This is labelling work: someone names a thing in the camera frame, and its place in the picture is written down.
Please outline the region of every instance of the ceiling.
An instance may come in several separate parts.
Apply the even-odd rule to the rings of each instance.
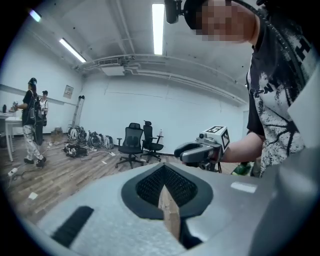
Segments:
[[[73,69],[103,72],[98,59],[125,60],[126,76],[154,76],[214,92],[242,105],[252,48],[249,43],[207,41],[181,16],[164,22],[163,52],[154,55],[152,4],[164,0],[50,0],[39,6],[40,22],[25,28]],[[66,39],[85,59],[81,64],[60,43]]]

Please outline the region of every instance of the cap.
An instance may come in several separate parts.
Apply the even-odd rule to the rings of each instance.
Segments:
[[[32,77],[30,79],[30,81],[28,82],[29,85],[32,85],[32,86],[36,86],[37,85],[37,79],[35,79],[34,77]]]

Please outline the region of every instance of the camouflage pants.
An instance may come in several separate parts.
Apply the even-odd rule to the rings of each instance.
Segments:
[[[40,154],[38,146],[34,142],[34,127],[32,125],[24,125],[22,130],[27,151],[26,158],[32,160],[35,156],[39,160],[43,159],[44,157]]]

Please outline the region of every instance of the woman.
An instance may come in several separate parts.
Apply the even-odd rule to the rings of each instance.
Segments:
[[[15,110],[22,110],[22,130],[26,144],[27,156],[24,158],[26,164],[34,164],[33,155],[38,159],[36,163],[37,167],[43,167],[45,165],[46,158],[42,156],[38,150],[37,145],[34,142],[34,121],[29,116],[29,104],[33,99],[37,98],[37,79],[34,77],[28,82],[28,91],[23,98],[23,104],[17,105]]]
[[[43,126],[47,125],[47,114],[48,114],[48,91],[44,90],[42,95],[42,99],[40,100],[40,106],[41,106],[41,114],[43,119]]]

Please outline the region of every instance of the air vent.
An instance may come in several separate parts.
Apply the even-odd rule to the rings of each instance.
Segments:
[[[99,66],[120,66],[121,60],[119,58],[109,58],[104,60],[99,60]]]

